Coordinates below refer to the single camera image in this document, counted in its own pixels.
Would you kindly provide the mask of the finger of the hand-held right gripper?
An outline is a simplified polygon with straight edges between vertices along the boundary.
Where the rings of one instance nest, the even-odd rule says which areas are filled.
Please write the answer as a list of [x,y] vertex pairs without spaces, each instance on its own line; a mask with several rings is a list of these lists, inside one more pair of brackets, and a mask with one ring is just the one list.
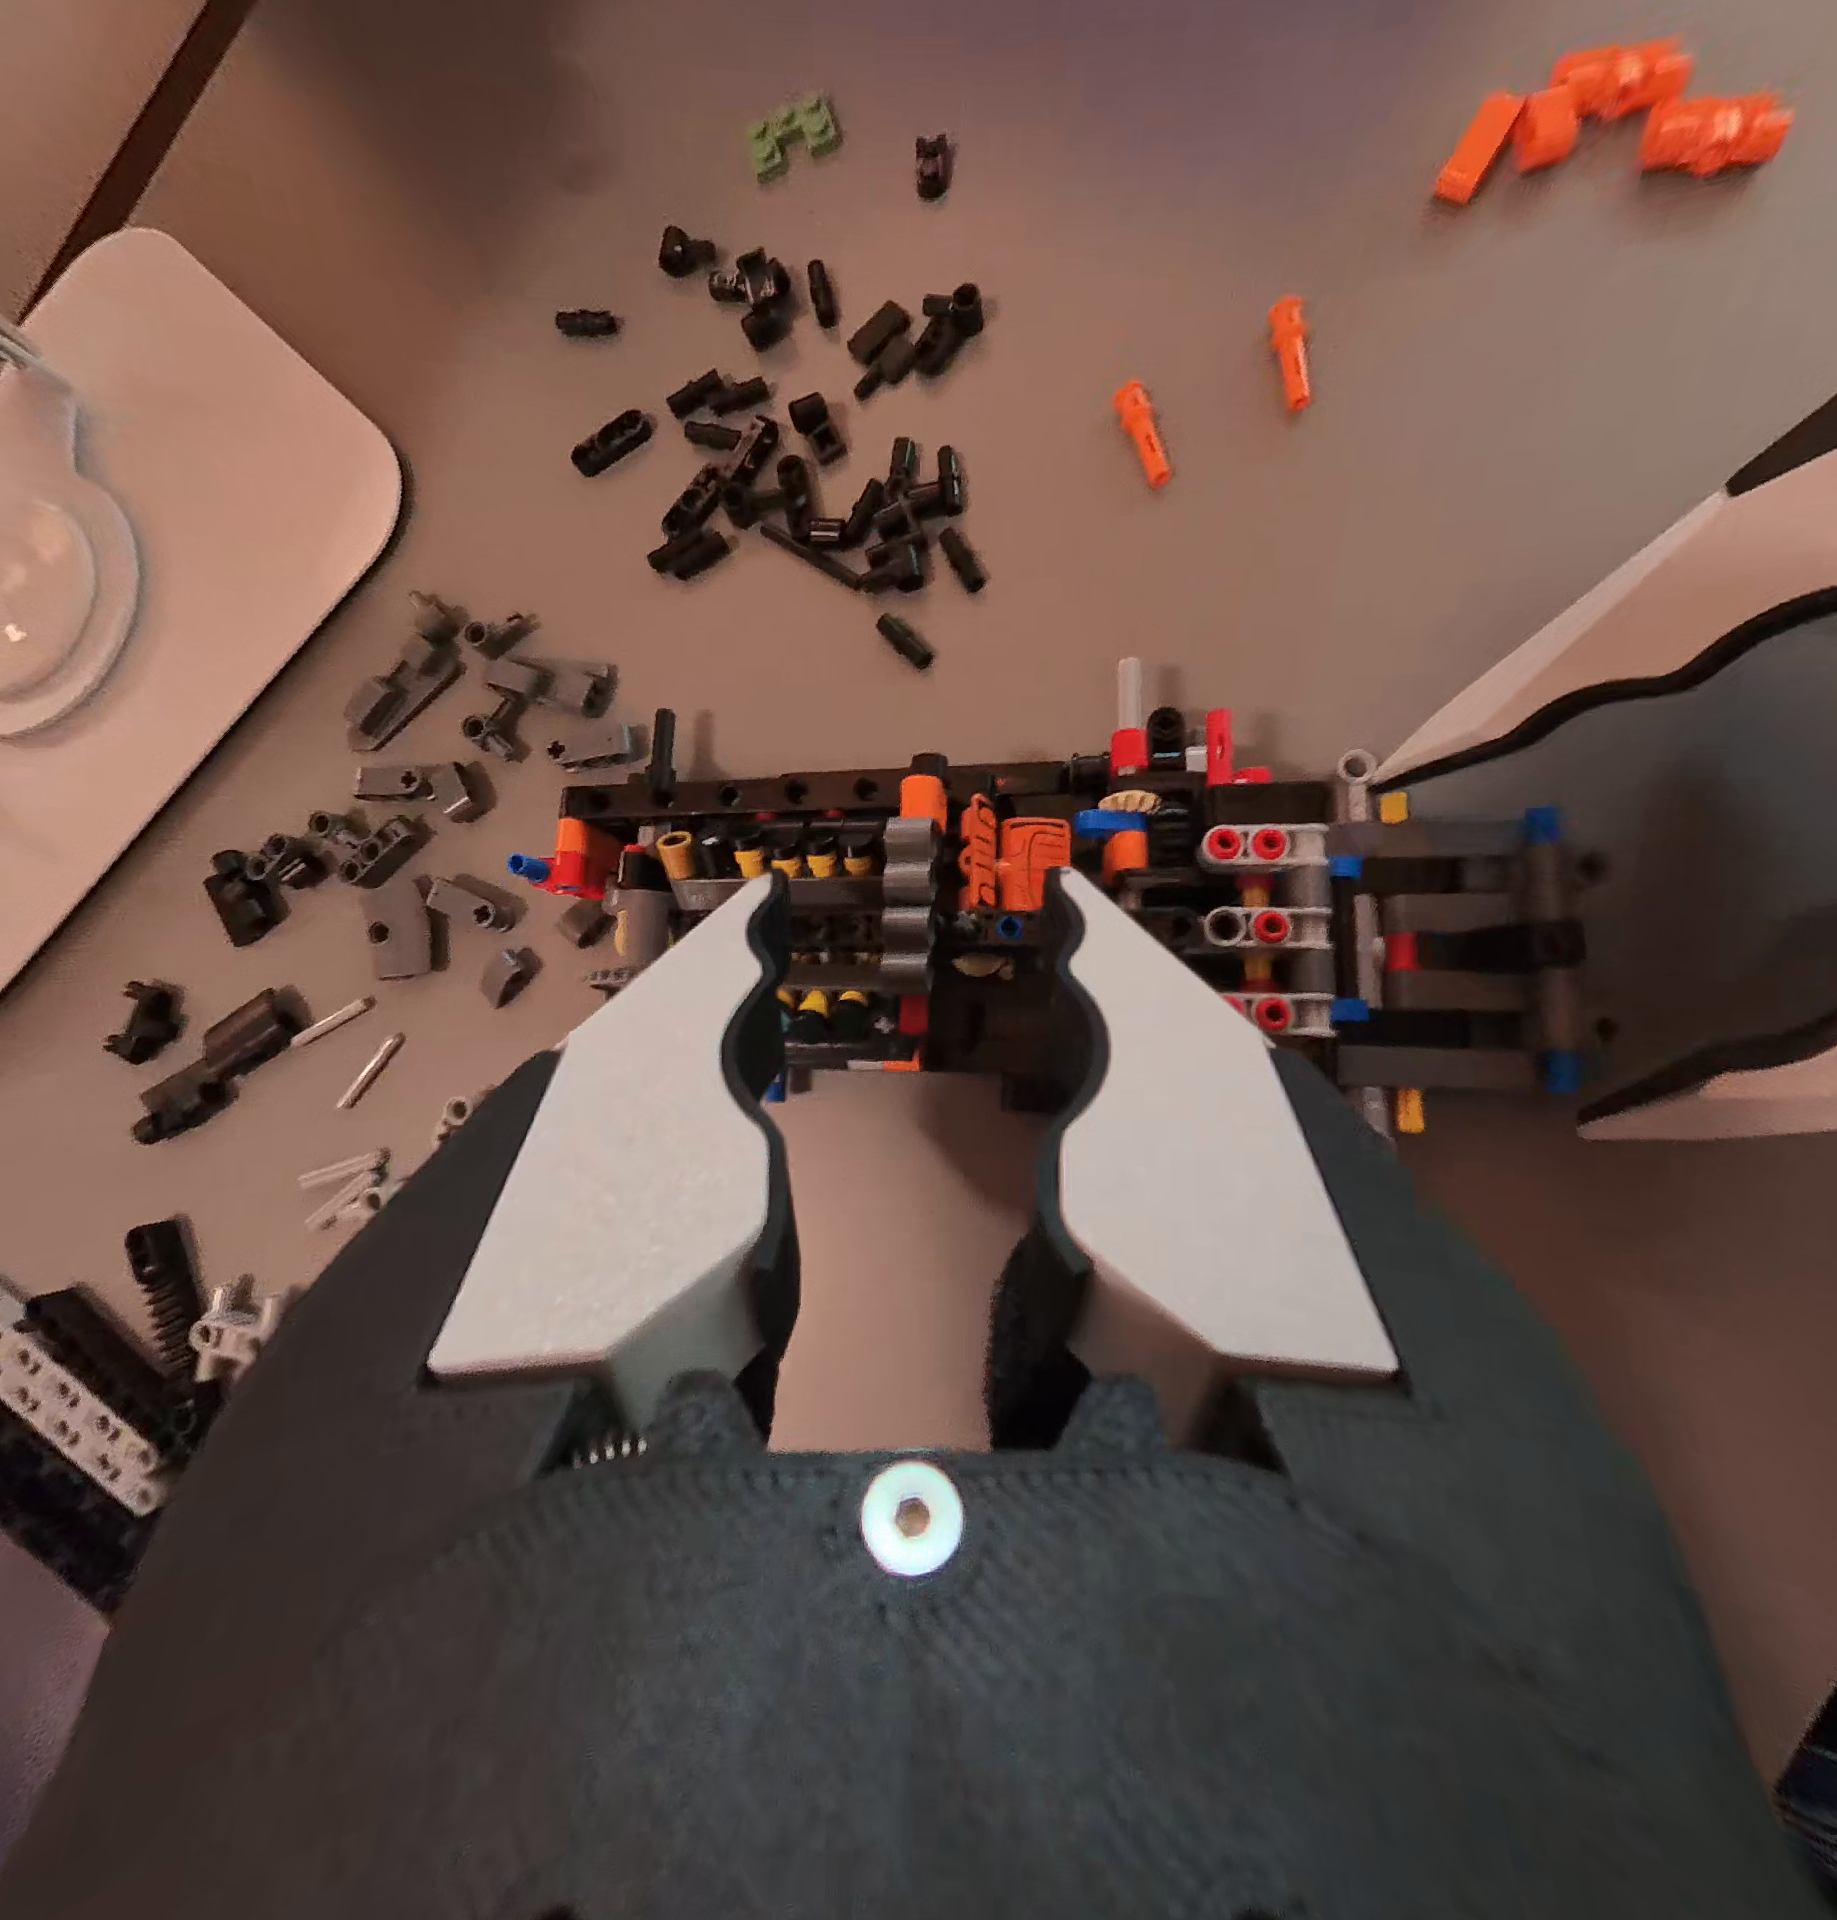
[[1425,721],[1381,786],[1524,752],[1574,721],[1666,699],[1837,616],[1837,446],[1720,491]]
[[1776,1034],[1701,1045],[1578,1113],[1581,1138],[1837,1133],[1837,1006]]

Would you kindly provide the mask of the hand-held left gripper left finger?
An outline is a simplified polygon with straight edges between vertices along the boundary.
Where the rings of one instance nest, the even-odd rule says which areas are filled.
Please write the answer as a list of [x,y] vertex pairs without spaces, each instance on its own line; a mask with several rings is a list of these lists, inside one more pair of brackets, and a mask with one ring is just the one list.
[[429,1348],[436,1379],[604,1379],[627,1427],[714,1371],[773,1434],[800,1319],[782,874],[750,877],[564,1045]]

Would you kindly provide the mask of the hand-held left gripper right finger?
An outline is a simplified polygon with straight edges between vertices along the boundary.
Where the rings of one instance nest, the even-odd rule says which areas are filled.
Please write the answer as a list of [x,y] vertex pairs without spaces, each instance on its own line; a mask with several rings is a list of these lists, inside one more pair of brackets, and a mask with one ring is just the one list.
[[1260,1381],[1394,1389],[1374,1300],[1268,1041],[1075,868],[1046,882],[1067,1101],[1025,1231],[1025,1443],[1092,1379],[1150,1385],[1178,1443]]

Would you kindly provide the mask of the lego car chassis model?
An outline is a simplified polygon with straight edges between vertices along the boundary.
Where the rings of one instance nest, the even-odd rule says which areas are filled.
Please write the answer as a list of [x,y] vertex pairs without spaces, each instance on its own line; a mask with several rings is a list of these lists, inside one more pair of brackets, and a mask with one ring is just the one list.
[[1581,861],[1557,809],[1420,820],[1366,751],[1327,781],[1242,768],[1231,714],[1138,714],[1116,670],[1102,752],[952,760],[773,781],[679,781],[676,715],[610,726],[563,768],[632,760],[563,790],[545,855],[508,873],[569,898],[591,987],[619,990],[744,882],[790,885],[784,1058],[800,1074],[983,1072],[1046,1113],[1048,877],[1111,908],[1268,1045],[1319,1068],[1384,1137],[1427,1093],[1578,1094],[1595,1046]]

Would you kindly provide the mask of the cluster of orange lego connectors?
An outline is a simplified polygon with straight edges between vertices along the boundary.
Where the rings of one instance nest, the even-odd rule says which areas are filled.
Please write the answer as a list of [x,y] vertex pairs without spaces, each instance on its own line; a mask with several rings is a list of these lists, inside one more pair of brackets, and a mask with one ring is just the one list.
[[1614,40],[1557,56],[1548,86],[1524,99],[1508,128],[1519,172],[1578,150],[1586,120],[1641,119],[1641,169],[1713,180],[1765,166],[1798,110],[1779,91],[1696,93],[1696,56],[1675,36]]

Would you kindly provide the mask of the orange lego curved panel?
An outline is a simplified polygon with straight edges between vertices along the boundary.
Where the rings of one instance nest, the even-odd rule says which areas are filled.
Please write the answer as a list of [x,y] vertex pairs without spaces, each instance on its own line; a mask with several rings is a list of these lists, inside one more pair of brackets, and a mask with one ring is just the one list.
[[1524,109],[1527,99],[1516,91],[1491,91],[1483,99],[1453,154],[1435,177],[1435,201],[1469,205],[1480,195],[1483,181],[1491,177],[1500,154],[1506,153]]

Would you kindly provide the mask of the scattered grey lego pieces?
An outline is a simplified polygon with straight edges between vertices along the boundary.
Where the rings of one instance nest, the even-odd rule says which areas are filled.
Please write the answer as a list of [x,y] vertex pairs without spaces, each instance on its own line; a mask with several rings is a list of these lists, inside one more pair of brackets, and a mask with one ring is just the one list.
[[[348,810],[315,810],[306,830],[272,835],[259,848],[214,852],[205,877],[206,898],[235,948],[259,946],[286,921],[286,893],[298,885],[335,882],[348,888],[359,920],[367,962],[376,985],[428,977],[436,966],[440,920],[470,921],[476,930],[511,930],[515,917],[498,888],[485,888],[475,874],[410,873],[414,855],[428,848],[429,820],[414,817],[421,805],[436,809],[447,820],[470,823],[481,817],[476,768],[460,760],[386,763],[378,752],[410,726],[468,662],[485,666],[485,686],[498,702],[470,714],[463,739],[475,751],[511,760],[520,752],[515,721],[529,707],[550,707],[571,723],[604,721],[616,689],[616,670],[595,666],[543,666],[515,653],[536,630],[533,616],[506,622],[468,618],[435,594],[414,594],[415,622],[388,672],[359,686],[344,711],[348,748],[364,756],[354,773],[354,800],[382,805],[382,817],[354,817]],[[619,855],[604,852],[604,835],[588,823],[559,823],[550,855],[515,855],[508,874],[553,898],[569,898],[585,912],[604,912],[604,897]],[[149,1066],[182,1034],[182,990],[166,981],[130,981],[130,1016],[106,1036],[106,1052]],[[371,1006],[354,997],[325,1019],[306,1019],[291,990],[261,990],[244,1006],[206,1027],[200,1058],[162,1085],[142,1093],[142,1119],[132,1137],[162,1141],[185,1137],[230,1104],[235,1087],[277,1058],[286,1046],[313,1045]],[[344,1219],[367,1219],[386,1197],[388,1152],[364,1152],[351,1161],[313,1174],[307,1190],[329,1190],[313,1214],[313,1228],[325,1231]]]

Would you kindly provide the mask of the stack of long lego beams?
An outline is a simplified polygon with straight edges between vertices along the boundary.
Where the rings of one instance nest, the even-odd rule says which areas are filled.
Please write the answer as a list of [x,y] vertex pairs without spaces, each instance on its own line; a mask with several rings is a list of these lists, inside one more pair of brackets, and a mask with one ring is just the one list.
[[0,1275],[0,1532],[114,1616],[162,1506],[291,1291],[200,1286],[185,1219],[123,1241],[146,1339],[88,1284],[20,1293]]

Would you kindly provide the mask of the pile of black lego pieces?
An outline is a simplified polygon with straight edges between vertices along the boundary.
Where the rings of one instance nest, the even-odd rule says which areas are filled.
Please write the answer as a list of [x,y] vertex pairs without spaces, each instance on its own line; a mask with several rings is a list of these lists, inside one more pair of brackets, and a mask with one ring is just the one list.
[[[942,201],[953,181],[958,142],[952,133],[913,139],[913,189],[919,201]],[[738,330],[754,350],[790,341],[791,323],[809,305],[818,330],[842,320],[830,263],[811,256],[802,284],[769,248],[733,253],[732,263],[712,237],[667,222],[657,248],[661,274],[687,281],[703,274],[706,295],[738,311]],[[926,295],[913,314],[900,302],[883,302],[848,338],[847,354],[861,378],[853,402],[900,387],[906,378],[944,378],[970,341],[984,330],[984,298],[974,281],[949,295]],[[824,387],[784,402],[790,429],[802,450],[782,450],[784,422],[763,413],[776,402],[766,376],[727,378],[716,368],[695,376],[667,396],[667,416],[691,446],[714,450],[661,519],[661,544],[648,565],[669,582],[697,582],[732,559],[727,526],[758,533],[795,562],[816,566],[847,592],[889,594],[930,586],[942,559],[953,582],[979,594],[989,566],[968,541],[968,468],[953,444],[935,450],[935,472],[924,476],[924,450],[913,435],[895,435],[883,476],[861,486],[847,512],[818,508],[818,472],[848,457],[848,438]],[[627,405],[585,431],[569,462],[578,476],[604,476],[623,467],[657,435],[657,413]]]

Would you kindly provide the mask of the green lego plate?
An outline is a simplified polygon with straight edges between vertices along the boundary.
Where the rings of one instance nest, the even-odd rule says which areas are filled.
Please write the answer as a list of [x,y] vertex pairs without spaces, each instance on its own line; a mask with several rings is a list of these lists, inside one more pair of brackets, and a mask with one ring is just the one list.
[[842,126],[837,119],[837,102],[827,91],[791,99],[744,128],[744,154],[758,186],[784,180],[790,162],[800,153],[824,162],[839,150]]

